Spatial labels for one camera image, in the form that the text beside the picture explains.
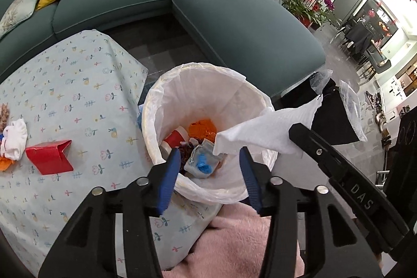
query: pink fleece fabric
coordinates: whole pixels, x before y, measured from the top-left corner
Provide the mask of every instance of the pink fleece fabric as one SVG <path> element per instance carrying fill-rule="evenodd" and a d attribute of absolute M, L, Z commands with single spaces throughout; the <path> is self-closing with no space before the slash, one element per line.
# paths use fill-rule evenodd
<path fill-rule="evenodd" d="M 268 240 L 270 218 L 242 203 L 224 205 L 191 253 L 164 278 L 257 278 Z M 295 277 L 304 274 L 297 244 Z"/>

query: white cloth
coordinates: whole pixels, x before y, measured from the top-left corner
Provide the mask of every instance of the white cloth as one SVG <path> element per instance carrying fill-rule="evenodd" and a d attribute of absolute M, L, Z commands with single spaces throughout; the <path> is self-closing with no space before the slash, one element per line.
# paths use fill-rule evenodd
<path fill-rule="evenodd" d="M 303 151 L 290 141 L 289 128 L 302 123 L 309 129 L 317 109 L 322 105 L 323 96 L 313 99 L 296 109 L 281 109 L 253 118 L 216 135 L 213 154 L 238 155 L 243 146 L 251 153 L 259 148 L 283 154 L 299 154 Z"/>
<path fill-rule="evenodd" d="M 22 118 L 12 121 L 3 131 L 0 155 L 11 160 L 20 160 L 26 147 L 28 129 Z"/>

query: trash bin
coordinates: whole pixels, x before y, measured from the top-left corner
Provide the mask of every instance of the trash bin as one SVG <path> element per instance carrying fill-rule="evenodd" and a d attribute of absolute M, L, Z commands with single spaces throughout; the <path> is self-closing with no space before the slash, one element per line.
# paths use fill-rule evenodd
<path fill-rule="evenodd" d="M 159 145 L 178 126 L 211 119 L 217 131 L 274 111 L 270 98 L 228 68 L 207 63 L 177 66 L 149 90 L 142 112 L 142 132 L 154 165 L 164 163 Z M 277 152 L 259 151 L 255 161 L 271 170 Z M 175 190 L 206 204 L 233 204 L 247 197 L 238 156 L 226 155 L 222 167 L 206 179 L 178 174 Z"/>

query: plastic bag liner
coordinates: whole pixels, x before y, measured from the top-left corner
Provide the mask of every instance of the plastic bag liner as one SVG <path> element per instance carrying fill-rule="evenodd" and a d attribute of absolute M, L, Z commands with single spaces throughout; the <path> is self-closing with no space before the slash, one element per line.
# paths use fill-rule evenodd
<path fill-rule="evenodd" d="M 274 111 L 270 98 L 245 76 L 207 63 L 177 66 L 149 90 L 142 112 L 142 132 L 154 165 L 164 163 L 160 142 L 179 125 L 185 129 L 210 118 L 217 132 Z M 277 152 L 260 149 L 252 155 L 271 170 Z M 185 198 L 206 204 L 233 204 L 248 196 L 238 156 L 227 155 L 222 167 L 206 179 L 178 174 L 174 188 Z"/>
<path fill-rule="evenodd" d="M 310 86 L 315 93 L 321 95 L 323 93 L 324 87 L 330 80 L 330 77 L 333 74 L 333 70 L 322 70 L 318 71 L 310 77 Z"/>
<path fill-rule="evenodd" d="M 367 141 L 368 139 L 362 130 L 361 105 L 358 95 L 343 80 L 339 84 L 339 94 L 353 130 L 360 141 Z"/>

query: tablecloth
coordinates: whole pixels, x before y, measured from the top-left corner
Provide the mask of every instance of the tablecloth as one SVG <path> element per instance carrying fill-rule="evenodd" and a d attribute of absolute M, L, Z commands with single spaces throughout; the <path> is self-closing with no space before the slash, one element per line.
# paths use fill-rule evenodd
<path fill-rule="evenodd" d="M 149 172 L 152 162 L 136 123 L 146 76 L 147 69 L 120 45 L 91 30 L 48 48 L 0 85 L 10 120 L 27 124 L 27 146 L 72 140 L 72 172 L 41 175 L 24 154 L 0 173 L 1 230 L 35 276 L 92 188 L 120 189 Z M 151 218 L 162 269 L 188 254 L 219 209 L 175 193 L 164 215 Z M 116 258 L 119 275 L 126 276 L 120 216 Z"/>

